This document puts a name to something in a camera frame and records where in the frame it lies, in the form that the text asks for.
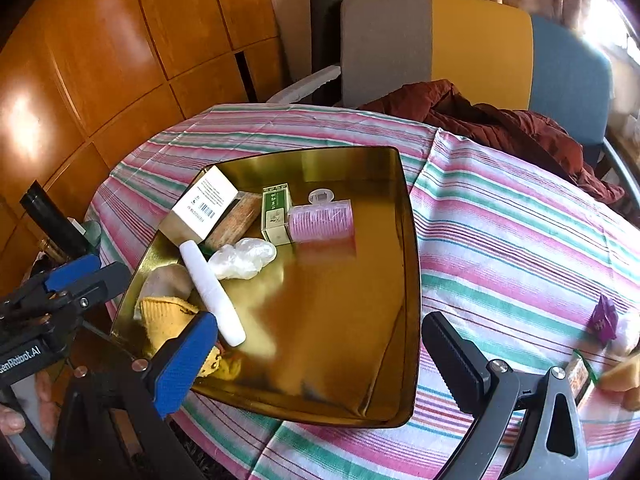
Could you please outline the bare left hand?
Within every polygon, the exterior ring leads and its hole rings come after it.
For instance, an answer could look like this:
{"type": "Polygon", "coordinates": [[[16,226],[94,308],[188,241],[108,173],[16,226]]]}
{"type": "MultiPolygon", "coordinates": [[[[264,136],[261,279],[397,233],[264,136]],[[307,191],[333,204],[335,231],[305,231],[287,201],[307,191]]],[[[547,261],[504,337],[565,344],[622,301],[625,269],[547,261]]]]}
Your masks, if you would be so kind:
{"type": "MultiPolygon", "coordinates": [[[[52,400],[52,380],[46,370],[40,370],[35,374],[34,382],[28,391],[35,395],[40,426],[44,434],[53,438],[58,423],[58,406],[52,400]]],[[[1,405],[1,433],[6,437],[15,436],[24,429],[24,416],[13,408],[1,405]]]]}

